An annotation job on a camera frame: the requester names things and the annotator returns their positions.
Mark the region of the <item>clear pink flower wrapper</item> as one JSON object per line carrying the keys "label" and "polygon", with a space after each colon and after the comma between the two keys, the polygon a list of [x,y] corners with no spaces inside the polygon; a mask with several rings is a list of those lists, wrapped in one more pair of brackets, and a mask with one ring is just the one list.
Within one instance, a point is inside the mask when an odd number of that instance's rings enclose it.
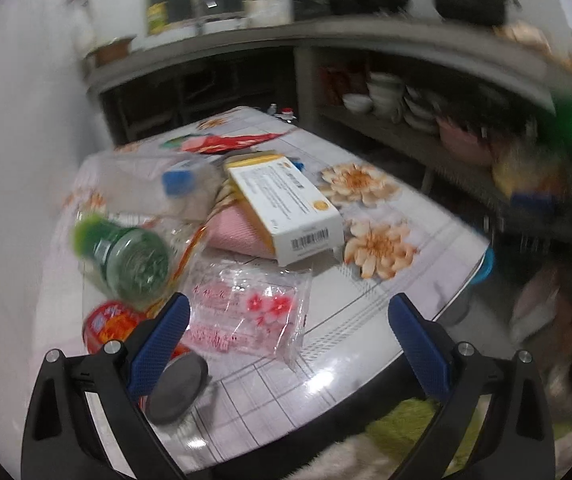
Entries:
{"label": "clear pink flower wrapper", "polygon": [[201,258],[184,281],[190,324],[182,344],[210,356],[243,353],[291,363],[302,345],[312,278],[306,264]]}

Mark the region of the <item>white yellow medicine box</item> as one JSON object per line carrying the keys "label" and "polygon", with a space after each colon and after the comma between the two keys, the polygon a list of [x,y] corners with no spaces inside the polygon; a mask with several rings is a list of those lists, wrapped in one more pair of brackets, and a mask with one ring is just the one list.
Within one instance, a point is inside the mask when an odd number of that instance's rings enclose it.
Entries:
{"label": "white yellow medicine box", "polygon": [[224,168],[280,266],[344,244],[339,211],[286,156],[261,152],[232,157]]}

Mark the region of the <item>red squirrel snack bag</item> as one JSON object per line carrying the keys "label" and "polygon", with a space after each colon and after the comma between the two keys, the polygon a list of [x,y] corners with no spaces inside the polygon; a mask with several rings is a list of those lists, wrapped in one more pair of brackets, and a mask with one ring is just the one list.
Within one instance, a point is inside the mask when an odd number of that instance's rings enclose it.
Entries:
{"label": "red squirrel snack bag", "polygon": [[192,133],[187,136],[176,136],[175,138],[162,141],[158,148],[174,152],[215,155],[242,150],[243,148],[252,148],[255,145],[278,139],[281,136],[284,136],[284,132],[234,134],[234,136],[217,136],[216,134],[198,136],[198,134]]}

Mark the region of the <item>concrete kitchen counter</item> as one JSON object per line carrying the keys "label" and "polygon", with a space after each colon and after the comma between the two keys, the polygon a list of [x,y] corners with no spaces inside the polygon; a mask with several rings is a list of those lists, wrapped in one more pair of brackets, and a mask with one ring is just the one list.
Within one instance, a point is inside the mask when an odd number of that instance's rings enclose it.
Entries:
{"label": "concrete kitchen counter", "polygon": [[94,68],[86,84],[88,90],[99,94],[172,65],[272,47],[361,49],[417,58],[493,82],[547,110],[553,108],[555,98],[572,99],[572,70],[551,55],[479,27],[365,15],[183,39]]}

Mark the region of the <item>green plastic jar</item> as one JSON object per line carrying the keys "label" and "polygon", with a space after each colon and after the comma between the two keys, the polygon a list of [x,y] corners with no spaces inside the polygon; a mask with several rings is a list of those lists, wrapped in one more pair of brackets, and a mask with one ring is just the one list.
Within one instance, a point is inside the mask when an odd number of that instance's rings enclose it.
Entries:
{"label": "green plastic jar", "polygon": [[170,280],[171,249],[159,234],[140,226],[86,212],[74,222],[71,245],[100,274],[111,296],[131,306],[153,302]]}

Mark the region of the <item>pink cloth pad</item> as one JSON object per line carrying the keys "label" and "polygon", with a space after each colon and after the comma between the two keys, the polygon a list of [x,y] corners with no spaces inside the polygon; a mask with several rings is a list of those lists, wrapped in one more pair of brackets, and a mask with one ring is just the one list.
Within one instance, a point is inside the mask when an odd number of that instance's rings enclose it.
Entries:
{"label": "pink cloth pad", "polygon": [[275,260],[274,249],[237,204],[216,212],[206,223],[210,247],[238,254]]}

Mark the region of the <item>clear plastic bottle blue cap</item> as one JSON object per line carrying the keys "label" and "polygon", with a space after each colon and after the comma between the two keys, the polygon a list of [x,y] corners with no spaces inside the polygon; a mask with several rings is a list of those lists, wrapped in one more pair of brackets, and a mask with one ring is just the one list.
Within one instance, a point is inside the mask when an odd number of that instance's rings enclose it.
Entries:
{"label": "clear plastic bottle blue cap", "polygon": [[198,222],[207,219],[223,182],[220,162],[187,152],[103,153],[83,163],[79,181],[110,214],[139,214]]}

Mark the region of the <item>stacked white bowls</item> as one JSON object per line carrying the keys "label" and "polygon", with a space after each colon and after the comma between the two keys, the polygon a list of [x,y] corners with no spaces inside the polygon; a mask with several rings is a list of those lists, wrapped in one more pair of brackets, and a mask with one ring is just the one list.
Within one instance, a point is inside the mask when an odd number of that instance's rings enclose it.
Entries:
{"label": "stacked white bowls", "polygon": [[345,93],[342,104],[353,114],[372,114],[396,125],[404,122],[410,128],[431,136],[438,133],[438,96],[410,87],[393,74],[369,73],[366,92]]}

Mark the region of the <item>brown metal basin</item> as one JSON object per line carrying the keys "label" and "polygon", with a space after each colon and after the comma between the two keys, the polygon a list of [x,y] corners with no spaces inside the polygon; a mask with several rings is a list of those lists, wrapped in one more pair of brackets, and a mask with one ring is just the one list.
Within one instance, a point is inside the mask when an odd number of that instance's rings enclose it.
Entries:
{"label": "brown metal basin", "polygon": [[88,58],[92,58],[96,67],[122,60],[130,55],[131,44],[134,39],[134,36],[115,38],[107,44],[96,47],[88,54]]}

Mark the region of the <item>cooking oil bottle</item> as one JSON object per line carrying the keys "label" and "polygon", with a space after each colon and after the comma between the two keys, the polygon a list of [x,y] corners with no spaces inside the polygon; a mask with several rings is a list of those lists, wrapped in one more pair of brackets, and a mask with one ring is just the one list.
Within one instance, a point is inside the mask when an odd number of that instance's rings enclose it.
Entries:
{"label": "cooking oil bottle", "polygon": [[287,122],[288,124],[294,124],[297,121],[294,110],[291,107],[278,108],[275,103],[272,103],[266,110],[266,114],[275,117],[282,122]]}

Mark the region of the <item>yellow bottle on sill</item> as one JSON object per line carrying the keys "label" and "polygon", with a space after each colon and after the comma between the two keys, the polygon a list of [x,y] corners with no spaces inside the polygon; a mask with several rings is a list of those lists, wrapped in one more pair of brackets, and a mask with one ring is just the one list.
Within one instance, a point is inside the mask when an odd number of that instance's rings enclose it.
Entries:
{"label": "yellow bottle on sill", "polygon": [[167,1],[151,4],[146,11],[149,35],[161,34],[168,24]]}

